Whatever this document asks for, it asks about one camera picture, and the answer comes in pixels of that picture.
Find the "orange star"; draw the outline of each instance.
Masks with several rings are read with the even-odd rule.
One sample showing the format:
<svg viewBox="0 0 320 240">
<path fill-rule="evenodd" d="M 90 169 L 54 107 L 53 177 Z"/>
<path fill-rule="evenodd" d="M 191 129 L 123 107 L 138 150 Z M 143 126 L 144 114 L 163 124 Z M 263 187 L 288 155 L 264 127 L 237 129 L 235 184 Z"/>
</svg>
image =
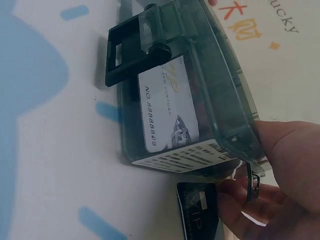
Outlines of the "orange star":
<svg viewBox="0 0 320 240">
<path fill-rule="evenodd" d="M 269 49 L 272 49 L 272 50 L 278 50 L 279 48 L 280 48 L 280 44 L 276 43 L 274 41 L 272 41 L 270 46 L 269 46 Z"/>
</svg>

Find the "white surface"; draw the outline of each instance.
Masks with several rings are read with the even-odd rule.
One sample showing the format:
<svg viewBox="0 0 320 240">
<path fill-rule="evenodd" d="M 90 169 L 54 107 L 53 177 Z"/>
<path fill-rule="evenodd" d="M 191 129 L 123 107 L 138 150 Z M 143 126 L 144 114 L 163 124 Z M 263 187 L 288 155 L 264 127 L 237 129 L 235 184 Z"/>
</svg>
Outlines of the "white surface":
<svg viewBox="0 0 320 240">
<path fill-rule="evenodd" d="M 254 10 L 248 7 L 248 17 L 257 19 L 265 35 L 285 33 L 275 13 L 265 11 L 268 1 L 248 2 L 254 6 Z M 229 39 L 263 120 L 320 123 L 319 9 L 303 1 L 292 2 L 283 0 L 281 4 L 294 16 L 300 34 L 284 37 L 276 57 L 268 48 L 255 47 L 250 41 L 239 45 L 234 38 Z M 87 5 L 89 15 L 72 21 L 61 19 L 62 10 L 81 4 Z M 219 2 L 218 7 L 226 6 L 230 6 L 227 1 Z M 17 178 L 9 235 L 12 240 L 99 239 L 80 224 L 78 211 L 82 206 L 96 211 L 128 239 L 175 240 L 183 236 L 175 186 L 187 177 L 121 163 L 118 124 L 95 111 L 97 101 L 116 105 L 115 88 L 97 89 L 95 75 L 101 65 L 99 42 L 116 24 L 117 9 L 115 0 L 16 3 L 14 15 L 59 51 L 67 63 L 69 79 L 60 94 L 17 121 Z M 262 13 L 272 17 L 266 20 Z M 222 25 L 229 27 L 237 20 L 231 19 Z M 264 45 L 276 41 L 270 37 L 267 40 Z M 308 48 L 298 48 L 300 44 Z M 276 76 L 280 71 L 286 75 Z"/>
</svg>

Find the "card dispenser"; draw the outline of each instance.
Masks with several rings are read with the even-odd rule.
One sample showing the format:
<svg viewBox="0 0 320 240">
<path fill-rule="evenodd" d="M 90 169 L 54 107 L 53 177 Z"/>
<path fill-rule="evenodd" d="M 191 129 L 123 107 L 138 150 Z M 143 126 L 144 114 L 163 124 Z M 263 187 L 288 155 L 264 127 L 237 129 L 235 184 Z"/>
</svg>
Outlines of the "card dispenser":
<svg viewBox="0 0 320 240">
<path fill-rule="evenodd" d="M 156 74 L 154 69 L 177 58 L 184 60 L 199 136 L 190 141 L 188 126 L 178 116 L 175 126 L 168 126 L 170 147 L 149 152 L 144 125 L 152 144 L 159 133 L 151 103 L 142 109 L 139 76 Z M 122 151 L 133 165 L 220 179 L 248 175 L 248 200 L 259 194 L 259 179 L 269 165 L 255 131 L 257 110 L 237 57 L 204 0 L 150 4 L 110 29 L 105 84 L 117 84 Z M 148 123 L 142 117 L 147 110 Z"/>
</svg>

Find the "finger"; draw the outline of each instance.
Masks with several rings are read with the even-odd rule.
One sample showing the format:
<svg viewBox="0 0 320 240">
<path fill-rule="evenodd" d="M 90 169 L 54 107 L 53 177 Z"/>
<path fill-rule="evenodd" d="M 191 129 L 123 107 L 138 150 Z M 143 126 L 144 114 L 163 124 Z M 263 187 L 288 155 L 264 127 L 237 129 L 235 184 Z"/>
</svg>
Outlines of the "finger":
<svg viewBox="0 0 320 240">
<path fill-rule="evenodd" d="M 231 179 L 223 182 L 219 191 L 230 195 L 241 206 L 243 212 L 264 224 L 267 224 L 280 209 L 280 205 L 261 198 L 247 202 L 247 190 Z"/>
<path fill-rule="evenodd" d="M 257 239 L 264 229 L 245 217 L 241 205 L 230 195 L 219 193 L 218 209 L 221 220 L 239 239 Z"/>
<path fill-rule="evenodd" d="M 261 143 L 281 190 L 312 213 L 320 213 L 320 125 L 256 122 Z"/>
<path fill-rule="evenodd" d="M 279 122 L 279 121 L 256 121 L 256 129 L 267 157 L 273 155 L 277 143 L 289 136 L 297 129 L 316 126 L 316 124 L 302 121 Z"/>
<path fill-rule="evenodd" d="M 242 177 L 236 179 L 235 181 L 239 183 L 243 188 L 248 187 L 248 177 Z M 281 205 L 286 200 L 287 195 L 285 195 L 278 186 L 261 183 L 259 187 L 259 198 L 271 203 L 277 203 Z"/>
</svg>

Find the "transparent plastic case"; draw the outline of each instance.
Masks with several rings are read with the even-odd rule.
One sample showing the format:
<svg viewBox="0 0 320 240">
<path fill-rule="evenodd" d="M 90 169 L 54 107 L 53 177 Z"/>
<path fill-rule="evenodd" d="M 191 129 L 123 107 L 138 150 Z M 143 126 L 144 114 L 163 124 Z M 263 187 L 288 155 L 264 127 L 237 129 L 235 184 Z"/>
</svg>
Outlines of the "transparent plastic case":
<svg viewBox="0 0 320 240">
<path fill-rule="evenodd" d="M 190 172 L 224 178 L 246 162 L 253 172 L 262 177 L 264 168 L 261 166 L 266 160 L 255 133 L 258 113 L 234 51 L 206 3 L 203 0 L 172 0 L 163 5 L 148 5 L 145 11 L 117 27 L 123 29 L 128 24 L 131 24 L 130 30 L 126 31 L 127 35 L 122 34 L 126 41 L 109 35 L 109 46 L 121 44 L 122 60 L 116 65 L 111 59 L 116 53 L 109 54 L 106 69 L 107 85 L 108 81 L 115 83 L 121 79 L 116 78 L 115 73 L 120 76 L 126 71 L 123 75 L 126 80 L 119 81 L 117 85 L 122 117 L 122 150 L 126 158 L 134 163 L 215 140 L 218 151 L 227 151 L 231 157 Z M 117 27 L 109 34 L 119 32 Z M 150 152 L 145 143 L 139 73 L 181 56 L 197 119 L 198 139 Z"/>
</svg>

